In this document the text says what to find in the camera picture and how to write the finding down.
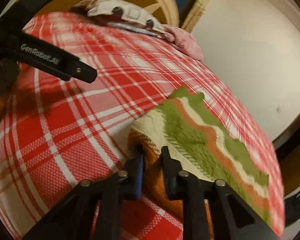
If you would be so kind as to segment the green striped knit sweater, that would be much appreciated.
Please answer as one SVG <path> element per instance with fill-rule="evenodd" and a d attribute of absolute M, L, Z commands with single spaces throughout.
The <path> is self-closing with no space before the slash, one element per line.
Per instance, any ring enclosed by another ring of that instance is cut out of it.
<path fill-rule="evenodd" d="M 269 176 L 253 163 L 246 146 L 204 105 L 204 94 L 176 89 L 167 100 L 133 122 L 128 147 L 145 151 L 146 191 L 176 217 L 183 217 L 182 202 L 168 201 L 165 193 L 161 149 L 168 147 L 173 159 L 199 179 L 224 180 L 271 225 Z"/>

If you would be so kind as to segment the red plaid bed sheet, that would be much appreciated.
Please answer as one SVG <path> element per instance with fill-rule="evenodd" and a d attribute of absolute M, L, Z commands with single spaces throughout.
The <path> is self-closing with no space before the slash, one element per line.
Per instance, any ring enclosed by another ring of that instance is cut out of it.
<path fill-rule="evenodd" d="M 268 226 L 282 236 L 283 184 L 272 142 L 207 66 L 161 39 L 70 12 L 37 16 L 25 31 L 79 56 L 98 77 L 90 84 L 65 82 L 20 65 L 0 115 L 0 221 L 13 239 L 24 237 L 80 181 L 118 172 L 134 153 L 128 147 L 133 122 L 179 87 L 203 93 L 205 107 L 269 176 Z M 182 239 L 181 218 L 148 194 L 146 179 L 143 189 L 140 200 L 123 205 L 122 238 Z"/>

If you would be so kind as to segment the white patterned pillow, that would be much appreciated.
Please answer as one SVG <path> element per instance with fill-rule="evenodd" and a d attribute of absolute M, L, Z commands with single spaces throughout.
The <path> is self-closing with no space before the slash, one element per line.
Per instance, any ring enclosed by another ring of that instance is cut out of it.
<path fill-rule="evenodd" d="M 165 37 L 161 23 L 142 7 L 123 0 L 82 0 L 71 9 L 98 24 L 157 38 Z"/>

